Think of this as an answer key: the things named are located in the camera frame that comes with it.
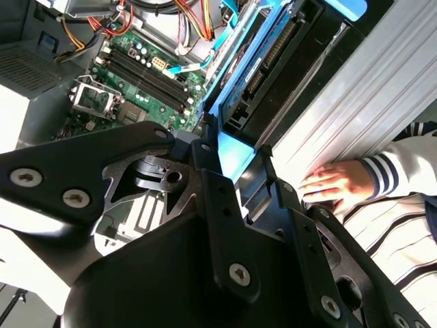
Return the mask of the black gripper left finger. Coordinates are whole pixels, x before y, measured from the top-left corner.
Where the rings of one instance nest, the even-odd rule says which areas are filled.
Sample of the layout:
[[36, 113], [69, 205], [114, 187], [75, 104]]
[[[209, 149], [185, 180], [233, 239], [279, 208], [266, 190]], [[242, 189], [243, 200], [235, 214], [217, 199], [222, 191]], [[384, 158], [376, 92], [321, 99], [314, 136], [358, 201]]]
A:
[[254, 302], [257, 269], [214, 124], [191, 142], [140, 122], [1, 155], [1, 199], [20, 210], [3, 225], [71, 245], [87, 241], [109, 209], [148, 189], [167, 193], [158, 228], [184, 215], [198, 220], [217, 288]]

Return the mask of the person hand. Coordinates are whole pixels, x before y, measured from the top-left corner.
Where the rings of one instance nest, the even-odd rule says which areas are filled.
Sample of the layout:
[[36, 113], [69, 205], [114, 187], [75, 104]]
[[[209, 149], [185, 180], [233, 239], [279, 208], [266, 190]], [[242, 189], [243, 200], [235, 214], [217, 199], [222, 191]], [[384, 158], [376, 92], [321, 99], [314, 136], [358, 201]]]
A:
[[360, 161], [342, 161], [316, 169], [299, 190], [304, 202], [330, 202], [338, 214], [371, 197], [376, 184]]

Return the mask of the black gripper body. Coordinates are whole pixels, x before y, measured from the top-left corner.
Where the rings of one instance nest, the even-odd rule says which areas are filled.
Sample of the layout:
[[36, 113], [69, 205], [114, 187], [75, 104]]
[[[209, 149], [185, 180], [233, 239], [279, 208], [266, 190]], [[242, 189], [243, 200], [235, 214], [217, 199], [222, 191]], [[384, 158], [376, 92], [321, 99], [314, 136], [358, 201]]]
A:
[[90, 265], [66, 302], [64, 327], [359, 327], [344, 305], [334, 319], [308, 300], [285, 241], [247, 227], [260, 278], [249, 303], [219, 290], [201, 223], [171, 221]]

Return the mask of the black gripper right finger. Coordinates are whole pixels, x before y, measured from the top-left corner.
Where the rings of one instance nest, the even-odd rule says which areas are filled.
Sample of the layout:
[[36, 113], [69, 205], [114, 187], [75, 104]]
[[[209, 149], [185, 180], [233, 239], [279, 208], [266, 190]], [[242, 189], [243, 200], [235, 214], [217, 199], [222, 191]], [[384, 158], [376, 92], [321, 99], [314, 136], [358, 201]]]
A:
[[272, 150], [259, 150], [267, 209], [259, 218], [261, 316], [269, 327], [425, 327], [426, 321], [327, 211], [301, 208]]

